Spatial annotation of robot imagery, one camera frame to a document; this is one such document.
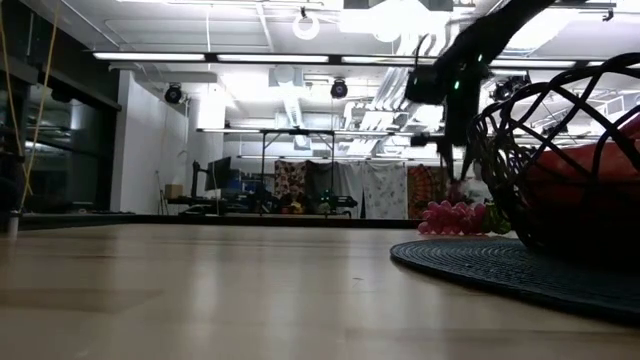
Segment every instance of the glass wall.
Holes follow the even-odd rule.
[[[44,111],[36,139],[40,102]],[[35,151],[27,211],[93,212],[109,209],[115,115],[63,93],[32,86],[26,114],[27,159]]]

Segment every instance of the white wall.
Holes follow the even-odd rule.
[[[187,184],[185,186],[185,195],[188,195],[191,192],[191,179],[193,174],[193,167],[191,164],[193,163],[193,161],[195,160],[199,162],[200,166],[206,168],[207,163],[221,159],[223,157],[223,134],[203,133],[196,131],[198,122],[200,120],[199,117],[201,115],[206,116],[206,112],[204,112],[205,114],[203,114],[203,112],[200,111],[201,105],[201,100],[191,100],[189,102],[189,141],[186,154],[187,168],[185,178],[187,180]],[[205,194],[204,185],[205,175],[201,173],[200,175],[198,175],[198,196],[203,196]]]
[[[165,183],[186,185],[187,118],[122,71],[111,209],[155,214]]]

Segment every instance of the wire basket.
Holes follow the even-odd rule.
[[[634,66],[639,63],[640,53],[633,53],[614,57],[601,66],[565,71],[547,83],[522,88],[474,119],[470,139],[482,163],[483,179],[527,247],[590,258],[637,257],[640,152],[636,139],[640,137],[634,139],[621,130],[640,112],[640,106],[612,122],[587,99],[606,73],[640,79],[640,70]],[[564,88],[577,81],[588,81],[580,96]],[[573,107],[543,136],[528,121],[551,93]],[[525,98],[533,104],[521,118],[514,119],[514,106]],[[579,149],[554,143],[579,111],[602,126],[604,133]],[[539,144],[516,143],[520,134]]]

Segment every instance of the wooden floor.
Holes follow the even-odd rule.
[[[414,231],[125,225],[0,247],[0,359],[639,359],[640,332],[413,274]]]

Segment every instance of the security camera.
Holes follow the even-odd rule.
[[[344,79],[335,79],[333,86],[331,86],[331,97],[334,99],[342,99],[347,96],[349,88],[344,82]]]
[[[169,89],[164,94],[164,99],[169,104],[179,105],[187,99],[187,96],[182,92],[182,85],[180,83],[173,83],[169,84]]]

